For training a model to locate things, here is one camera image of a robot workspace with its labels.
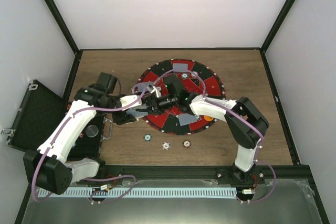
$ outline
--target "table surface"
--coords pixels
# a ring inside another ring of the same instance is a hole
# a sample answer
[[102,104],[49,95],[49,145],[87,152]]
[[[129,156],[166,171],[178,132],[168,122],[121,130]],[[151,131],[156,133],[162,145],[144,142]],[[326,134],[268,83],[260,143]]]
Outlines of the table surface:
[[[70,100],[81,87],[95,83],[100,72],[111,73],[130,94],[140,75],[153,64],[167,59],[191,59],[214,70],[224,84],[226,99],[248,97],[269,121],[259,160],[273,165],[291,165],[284,132],[258,50],[91,50],[84,51]],[[152,141],[143,137],[150,133]],[[182,143],[189,140],[190,148]],[[171,148],[162,150],[162,143]],[[193,135],[159,132],[142,119],[132,124],[113,125],[112,139],[102,143],[101,158],[113,165],[231,165],[237,153],[228,126],[217,121]]]

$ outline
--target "metal sheet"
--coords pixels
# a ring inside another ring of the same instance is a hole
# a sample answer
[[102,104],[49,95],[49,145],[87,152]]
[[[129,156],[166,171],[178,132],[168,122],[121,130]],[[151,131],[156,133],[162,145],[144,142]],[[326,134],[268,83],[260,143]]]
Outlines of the metal sheet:
[[[271,186],[258,186],[259,196]],[[23,223],[304,223],[321,220],[306,182],[284,180],[264,201],[234,199],[123,199],[91,205],[86,198],[49,198],[28,204]]]

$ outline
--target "black frame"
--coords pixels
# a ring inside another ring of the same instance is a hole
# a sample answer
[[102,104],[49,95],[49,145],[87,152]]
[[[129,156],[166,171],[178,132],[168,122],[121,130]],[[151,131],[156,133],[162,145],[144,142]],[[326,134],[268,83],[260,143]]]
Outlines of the black frame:
[[[328,217],[325,213],[320,195],[318,193],[317,187],[315,185],[314,179],[312,177],[312,173],[310,171],[309,166],[301,165],[300,159],[298,156],[298,152],[296,150],[293,138],[290,133],[290,129],[283,112],[283,108],[280,102],[280,98],[274,83],[274,80],[271,75],[271,71],[269,69],[267,59],[266,59],[266,51],[273,41],[274,37],[277,34],[281,24],[284,22],[287,14],[289,13],[292,5],[295,0],[286,0],[278,17],[276,18],[270,32],[268,33],[265,42],[263,43],[261,48],[141,48],[141,49],[79,49],[65,23],[63,20],[61,13],[59,12],[55,2],[53,0],[44,0],[52,13],[54,19],[56,20],[59,28],[61,29],[64,37],[66,38],[69,46],[72,48],[74,52],[74,61],[71,67],[71,72],[69,75],[69,79],[66,84],[66,88],[63,94],[62,99],[64,103],[67,104],[71,89],[73,86],[73,82],[75,80],[75,76],[78,70],[79,62],[84,50],[259,50],[261,54],[262,61],[264,63],[265,71],[267,74],[267,78],[272,90],[272,94],[275,100],[275,104],[279,113],[281,125],[286,137],[286,141],[288,144],[289,152],[292,158],[292,162],[294,165],[286,165],[286,166],[274,166],[278,178],[287,178],[287,179],[307,179],[309,185],[312,190],[314,190],[315,195],[314,199],[319,209],[319,214],[321,216],[323,223],[329,223]],[[185,179],[185,178],[194,178],[194,179],[217,179],[220,184],[230,184],[232,186],[244,186],[244,184],[237,184],[235,180],[233,180],[230,176],[226,176],[230,171],[231,166],[107,166],[107,172],[114,174],[134,174],[137,179]],[[267,166],[257,166],[257,171],[262,172],[264,174],[263,179],[260,182],[263,182],[264,179],[272,178],[272,173]],[[217,174],[221,173],[224,176],[221,178],[217,177]],[[30,198],[30,185],[27,188],[25,197],[23,199],[21,208],[17,215],[15,223],[22,223],[24,213]]]

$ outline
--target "red segment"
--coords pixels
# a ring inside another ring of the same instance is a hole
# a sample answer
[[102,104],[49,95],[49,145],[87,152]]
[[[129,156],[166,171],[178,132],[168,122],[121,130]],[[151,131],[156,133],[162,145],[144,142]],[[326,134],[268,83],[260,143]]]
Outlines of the red segment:
[[182,112],[178,109],[178,107],[174,106],[171,110],[166,110],[171,115],[180,115]]
[[189,61],[189,60],[188,61],[187,60],[172,60],[172,66],[173,66],[174,63],[188,64],[188,70],[190,70],[190,71],[193,69],[193,67],[195,65],[194,62]]
[[163,113],[161,115],[147,115],[149,121],[153,122],[156,126],[162,128],[164,123],[166,122],[169,114]]
[[163,79],[161,79],[156,85],[156,87],[160,87],[161,88],[161,95],[164,96],[166,94],[169,94],[168,93],[168,89],[166,88],[166,86],[163,84]]
[[206,79],[204,81],[206,86],[206,92],[209,95],[222,95],[220,86],[218,85],[218,81],[214,76],[211,76],[210,78]]
[[204,120],[203,116],[201,116],[201,119],[195,123],[189,124],[189,128],[191,131],[196,131],[199,128],[202,128],[208,124],[207,121]]
[[149,71],[148,74],[140,82],[155,81],[159,76],[154,74],[152,71]]

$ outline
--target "black case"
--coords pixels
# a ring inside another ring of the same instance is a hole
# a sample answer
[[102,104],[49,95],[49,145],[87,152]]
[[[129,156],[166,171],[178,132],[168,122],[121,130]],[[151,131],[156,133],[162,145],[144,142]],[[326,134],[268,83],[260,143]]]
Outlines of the black case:
[[[56,95],[38,80],[32,81],[25,93],[12,125],[13,136],[7,138],[8,146],[20,151],[35,151],[50,137],[65,116],[67,102]],[[104,116],[96,116],[89,125],[96,125],[99,133],[89,138],[85,134],[78,138],[70,151],[68,160],[85,157],[99,157]]]

